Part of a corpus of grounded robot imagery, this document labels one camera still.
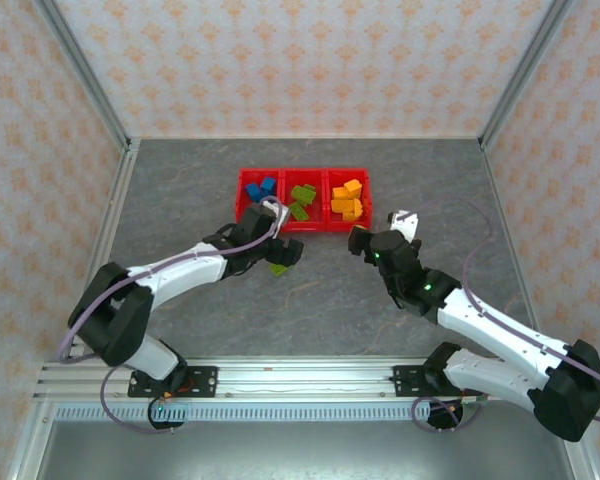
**patterned wallpaper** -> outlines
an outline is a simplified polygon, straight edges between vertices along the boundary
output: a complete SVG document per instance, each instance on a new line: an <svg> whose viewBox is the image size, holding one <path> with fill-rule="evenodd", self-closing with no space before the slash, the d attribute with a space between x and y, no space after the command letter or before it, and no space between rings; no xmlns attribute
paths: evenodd
<svg viewBox="0 0 600 480"><path fill-rule="evenodd" d="M600 0L576 2L489 157L540 323L600 352Z"/></svg>
<svg viewBox="0 0 600 480"><path fill-rule="evenodd" d="M481 133L550 0L59 0L132 136Z"/></svg>
<svg viewBox="0 0 600 480"><path fill-rule="evenodd" d="M83 286L118 155L34 3L0 2L0 479Z"/></svg>

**white robotic arm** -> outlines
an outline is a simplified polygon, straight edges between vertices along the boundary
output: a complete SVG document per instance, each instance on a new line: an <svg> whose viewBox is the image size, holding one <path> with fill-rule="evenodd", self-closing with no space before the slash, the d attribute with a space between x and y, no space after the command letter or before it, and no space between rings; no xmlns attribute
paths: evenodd
<svg viewBox="0 0 600 480"><path fill-rule="evenodd" d="M78 335L108 365L125 364L158 382L164 392L174 392L187 381L187 364L164 342L146 334L151 312L187 290L244 273L259 260L297 263L303 244L292 239L285 245L277 238L288 217L289 209L281 204L253 204L238 224L225 225L178 255L127 269L104 265L78 302L69 326L109 287L138 278L100 305Z"/></svg>
<svg viewBox="0 0 600 480"><path fill-rule="evenodd" d="M418 218L399 211L389 215L388 231L371 233L355 227L349 251L364 252L376 267L398 308L423 316L474 340L501 360L480 357L458 345L443 343L424 364L429 390L473 390L496 396L533 412L552 433L578 441L600 409L600 382L547 353L550 348L600 373L595 348L582 340L573 346L542 335L473 295L473 307L460 282L444 272L423 268L415 239ZM534 339L534 346L488 319Z"/></svg>

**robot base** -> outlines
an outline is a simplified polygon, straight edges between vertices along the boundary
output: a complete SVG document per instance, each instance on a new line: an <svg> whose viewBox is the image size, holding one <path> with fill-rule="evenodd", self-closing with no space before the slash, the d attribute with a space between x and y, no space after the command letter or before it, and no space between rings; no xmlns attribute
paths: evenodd
<svg viewBox="0 0 600 480"><path fill-rule="evenodd" d="M218 385L217 367L188 366L178 398L213 398ZM132 398L157 398L165 394L164 384L139 370L131 374L127 395Z"/></svg>

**orange block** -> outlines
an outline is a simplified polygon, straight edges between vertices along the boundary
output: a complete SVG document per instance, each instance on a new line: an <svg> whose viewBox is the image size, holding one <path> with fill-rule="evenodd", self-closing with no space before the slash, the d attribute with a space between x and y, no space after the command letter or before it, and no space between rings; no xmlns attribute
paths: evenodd
<svg viewBox="0 0 600 480"><path fill-rule="evenodd" d="M355 208L355 201L356 200L331 200L331 210L334 213L352 213Z"/></svg>
<svg viewBox="0 0 600 480"><path fill-rule="evenodd" d="M356 180L350 180L344 184L344 188L349 192L349 198L360 198L362 193L362 184Z"/></svg>
<svg viewBox="0 0 600 480"><path fill-rule="evenodd" d="M333 189L333 199L334 200L351 199L351 196L349 195L349 190L347 190L345 187L335 187Z"/></svg>
<svg viewBox="0 0 600 480"><path fill-rule="evenodd" d="M358 220L362 216L362 203L357 198L353 201L353 215Z"/></svg>

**toy block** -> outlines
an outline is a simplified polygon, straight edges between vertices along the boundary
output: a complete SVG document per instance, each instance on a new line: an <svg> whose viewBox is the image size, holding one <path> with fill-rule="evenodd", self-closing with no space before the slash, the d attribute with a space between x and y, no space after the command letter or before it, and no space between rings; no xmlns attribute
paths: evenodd
<svg viewBox="0 0 600 480"><path fill-rule="evenodd" d="M269 195L276 194L276 180L271 177L265 177L260 184L260 190L262 190L262 196L267 197Z"/></svg>
<svg viewBox="0 0 600 480"><path fill-rule="evenodd" d="M335 187L333 189L333 199L334 200L349 200L351 197L349 196L349 190L344 187Z"/></svg>
<svg viewBox="0 0 600 480"><path fill-rule="evenodd" d="M362 203L357 198L353 200L353 215L356 220L362 216Z"/></svg>
<svg viewBox="0 0 600 480"><path fill-rule="evenodd" d="M296 200L296 203L297 203L297 204L299 204L299 205L300 205L302 208L304 208L304 207L308 207L308 206L309 206L309 203L308 203L308 202L305 202L305 201L304 201L304 200L302 200L302 199L296 198L295 200Z"/></svg>
<svg viewBox="0 0 600 480"><path fill-rule="evenodd" d="M273 264L269 265L269 270L271 270L276 277L279 277L280 275L285 273L287 270L289 270L289 267L285 267L284 265L278 265L276 263L273 263Z"/></svg>
<svg viewBox="0 0 600 480"><path fill-rule="evenodd" d="M331 200L331 210L333 213L353 213L354 200Z"/></svg>
<svg viewBox="0 0 600 480"><path fill-rule="evenodd" d="M360 198L362 193L362 184L356 180L350 180L344 184L344 188L349 192L349 198Z"/></svg>
<svg viewBox="0 0 600 480"><path fill-rule="evenodd" d="M250 183L245 188L249 194L249 197L251 198L251 201L260 203L260 200L262 200L262 192L260 191L260 187L258 187L255 183Z"/></svg>
<svg viewBox="0 0 600 480"><path fill-rule="evenodd" d="M296 185L293 187L293 190L291 190L291 198L306 203L307 205L311 205L313 203L313 199L316 198L316 192L313 192L308 188L301 187L300 185Z"/></svg>
<svg viewBox="0 0 600 480"><path fill-rule="evenodd" d="M294 202L289 205L289 210L291 210L291 215L299 222L306 222L309 220L309 215L304 211L304 208L298 204L298 202Z"/></svg>

